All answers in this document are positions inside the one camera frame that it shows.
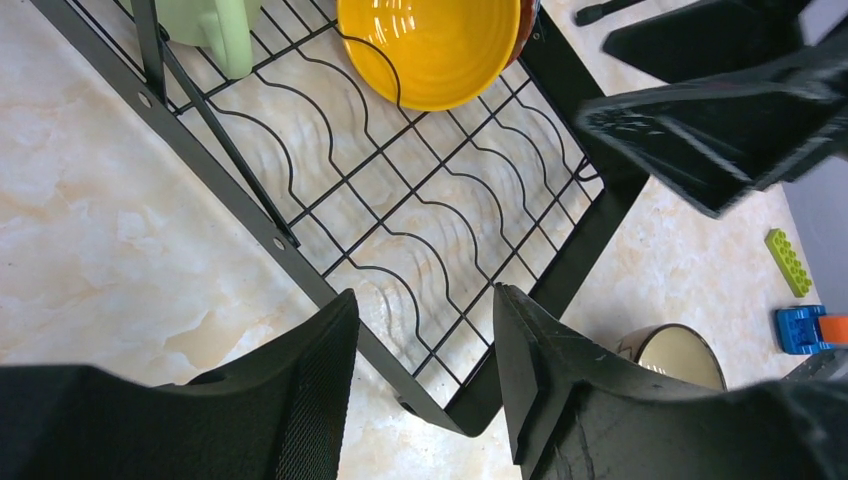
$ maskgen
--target green mug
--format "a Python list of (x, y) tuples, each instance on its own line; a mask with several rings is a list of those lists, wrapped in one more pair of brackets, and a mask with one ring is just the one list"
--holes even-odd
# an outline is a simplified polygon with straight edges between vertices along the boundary
[[(121, 0), (132, 12), (131, 0)], [(209, 47), (229, 78), (242, 78), (253, 69), (250, 29), (259, 17), (262, 0), (156, 0), (156, 16), (171, 40)]]

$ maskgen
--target blue lego brick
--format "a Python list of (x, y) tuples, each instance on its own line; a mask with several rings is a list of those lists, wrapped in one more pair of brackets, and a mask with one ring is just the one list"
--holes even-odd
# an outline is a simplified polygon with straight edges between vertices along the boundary
[(818, 321), (822, 315), (827, 315), (823, 305), (778, 310), (775, 316), (783, 351), (792, 355), (812, 355), (833, 348), (832, 344), (822, 341)]

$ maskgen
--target bowl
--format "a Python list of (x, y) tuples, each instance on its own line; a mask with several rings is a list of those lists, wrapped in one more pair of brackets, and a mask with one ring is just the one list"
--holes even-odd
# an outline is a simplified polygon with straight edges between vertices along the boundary
[(400, 105), (423, 111), (483, 93), (510, 59), (521, 16), (521, 0), (338, 0), (337, 7), (345, 49), (365, 82), (394, 103), (399, 79)]
[(515, 44), (512, 46), (512, 53), (509, 55), (507, 65), (511, 64), (521, 55), (524, 50), (524, 45), (527, 44), (527, 39), (530, 38), (530, 32), (533, 31), (533, 25), (536, 24), (536, 16), (539, 14), (539, 7), (542, 5), (542, 0), (521, 0), (521, 18), (518, 22), (518, 35), (515, 38)]
[(618, 354), (644, 368), (713, 390), (727, 390), (715, 354), (698, 332), (669, 323), (627, 335)]

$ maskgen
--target countertop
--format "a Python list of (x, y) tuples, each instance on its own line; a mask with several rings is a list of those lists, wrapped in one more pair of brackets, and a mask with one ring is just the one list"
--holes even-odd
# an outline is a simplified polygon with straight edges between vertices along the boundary
[[(577, 29), (570, 16), (589, 3), (543, 2), (608, 95), (659, 85), (599, 46), (687, 2), (647, 0)], [(0, 83), (0, 363), (184, 382), (315, 311), (26, 1), (0, 4)], [(770, 312), (818, 298), (792, 296), (763, 244), (773, 227), (799, 246), (779, 186), (711, 220), (651, 180), (562, 321), (607, 347), (641, 326), (685, 323), (731, 388), (780, 377), (802, 358), (779, 352)], [(508, 452), (502, 414), (474, 439), (425, 424), (358, 357), (340, 478), (519, 478)]]

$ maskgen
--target black wire dish rack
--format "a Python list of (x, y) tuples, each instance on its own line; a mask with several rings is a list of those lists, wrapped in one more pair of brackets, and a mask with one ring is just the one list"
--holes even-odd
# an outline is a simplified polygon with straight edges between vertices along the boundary
[(647, 179), (571, 128), (603, 94), (544, 10), (483, 95), (421, 113), (358, 77), (333, 0), (266, 0), (240, 80), (166, 43), (151, 0), (33, 3), (316, 305), (355, 289), (359, 351), (458, 433), (502, 404), (495, 283), (560, 316)]

